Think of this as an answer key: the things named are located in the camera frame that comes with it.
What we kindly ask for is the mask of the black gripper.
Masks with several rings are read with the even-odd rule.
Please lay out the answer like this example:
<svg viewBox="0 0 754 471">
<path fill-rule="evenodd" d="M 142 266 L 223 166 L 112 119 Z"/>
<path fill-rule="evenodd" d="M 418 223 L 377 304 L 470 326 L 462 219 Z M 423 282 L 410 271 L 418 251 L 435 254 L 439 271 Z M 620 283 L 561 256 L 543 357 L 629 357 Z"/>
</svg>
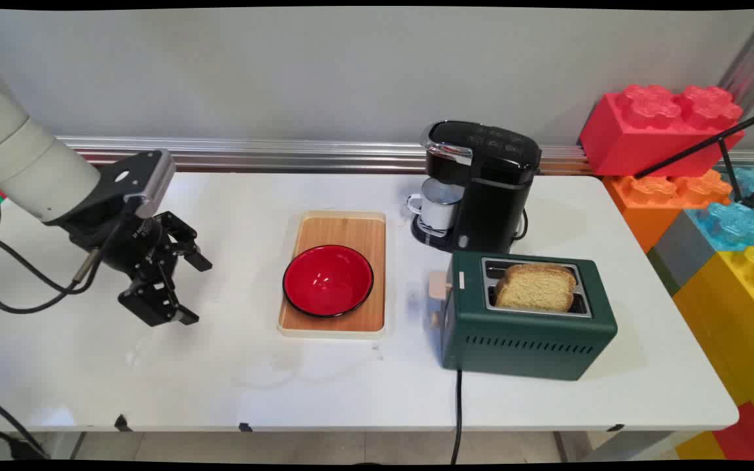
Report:
<svg viewBox="0 0 754 471">
<path fill-rule="evenodd" d="M 196 230 L 185 221 L 169 211 L 139 218 L 122 215 L 120 208 L 90 208 L 61 218 L 61 227 L 75 245 L 87 251 L 102 247 L 117 228 L 101 260 L 131 277 L 118 302 L 145 324 L 191 325 L 200 321 L 200 316 L 177 298 L 173 256 L 182 257 L 200 272 L 210 270 L 213 264 L 197 245 Z"/>
</svg>

